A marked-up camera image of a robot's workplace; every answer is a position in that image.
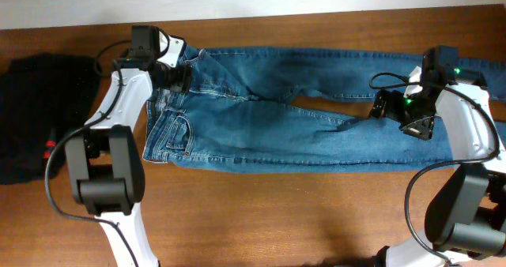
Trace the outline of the blue denim jeans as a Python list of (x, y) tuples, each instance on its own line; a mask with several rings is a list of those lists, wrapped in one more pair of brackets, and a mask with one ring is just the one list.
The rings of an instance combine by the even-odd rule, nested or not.
[(370, 82), (406, 76), (419, 55), (307, 48), (188, 47), (188, 93), (147, 103), (145, 160), (232, 173), (414, 171), (451, 159), (444, 124), (423, 141), (387, 118), (295, 107), (298, 96), (371, 103)]

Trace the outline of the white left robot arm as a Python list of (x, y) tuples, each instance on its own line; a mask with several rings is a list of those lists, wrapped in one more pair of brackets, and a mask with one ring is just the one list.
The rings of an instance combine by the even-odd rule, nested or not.
[(119, 266), (158, 266), (142, 219), (145, 172), (134, 129), (158, 89), (186, 92), (190, 70), (179, 65), (185, 39), (156, 26), (131, 29), (130, 48), (113, 60), (111, 84), (94, 115), (63, 141), (72, 196), (108, 238)]

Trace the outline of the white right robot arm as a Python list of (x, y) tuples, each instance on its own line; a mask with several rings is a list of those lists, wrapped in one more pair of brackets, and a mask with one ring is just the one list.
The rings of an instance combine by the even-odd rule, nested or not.
[(423, 54), (422, 65), (397, 85), (377, 87), (370, 111), (389, 118), (412, 137), (432, 137), (441, 117), (452, 158), (421, 169), (409, 182), (404, 216), (410, 218), (410, 195), (425, 173), (453, 166), (455, 171), (430, 202), (425, 227), (396, 246), (385, 246), (374, 257), (376, 266), (460, 266), (505, 256), (505, 147), (489, 109), (483, 73), (458, 64), (455, 47), (436, 46)]

